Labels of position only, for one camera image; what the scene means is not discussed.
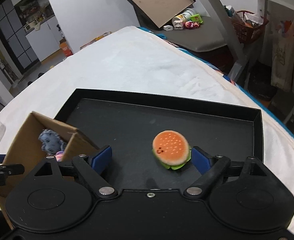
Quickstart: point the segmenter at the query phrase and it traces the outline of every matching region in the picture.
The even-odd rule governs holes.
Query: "bed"
[[[33,82],[1,112],[6,153],[31,111],[54,118],[76,88],[152,93],[262,110],[264,164],[294,195],[294,137],[214,66],[153,33],[125,27],[68,57]],[[294,217],[289,226],[294,233]]]

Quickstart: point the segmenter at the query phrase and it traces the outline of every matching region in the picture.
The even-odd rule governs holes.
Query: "circular cover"
[[[8,195],[6,211],[15,226],[38,233],[55,232],[74,226],[91,207],[91,195],[80,184],[60,180],[50,183],[50,188],[41,185],[18,186]]]
[[[294,215],[294,201],[265,177],[248,176],[212,191],[209,206],[224,223],[249,232],[285,226]]]

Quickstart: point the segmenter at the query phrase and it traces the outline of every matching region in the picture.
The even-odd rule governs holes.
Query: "figurine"
[[[67,145],[58,133],[49,129],[43,130],[38,140],[42,142],[41,150],[47,152],[48,155],[55,155],[57,152],[65,150]]]
[[[184,29],[184,23],[182,20],[176,20],[173,22],[174,24],[174,30],[183,30]]]
[[[185,22],[186,29],[196,29],[196,28],[199,28],[199,26],[200,25],[197,22],[192,22],[192,21]]]

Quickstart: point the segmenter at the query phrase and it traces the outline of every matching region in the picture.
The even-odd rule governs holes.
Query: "red basket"
[[[237,14],[244,21],[245,21],[245,17],[244,17],[245,12],[254,14],[253,12],[249,12],[249,11],[238,11]],[[236,31],[236,34],[240,43],[250,44],[254,42],[255,40],[257,40],[260,37],[260,35],[262,35],[262,33],[265,31],[266,25],[269,23],[269,20],[267,20],[267,18],[262,17],[262,19],[264,19],[263,24],[255,28],[247,27],[247,26],[232,22],[232,25],[234,26],[234,29]]]

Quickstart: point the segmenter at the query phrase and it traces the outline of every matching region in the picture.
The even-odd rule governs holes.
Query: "plush hamburger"
[[[191,158],[191,149],[184,136],[175,131],[163,131],[152,142],[152,151],[166,168],[177,170]]]

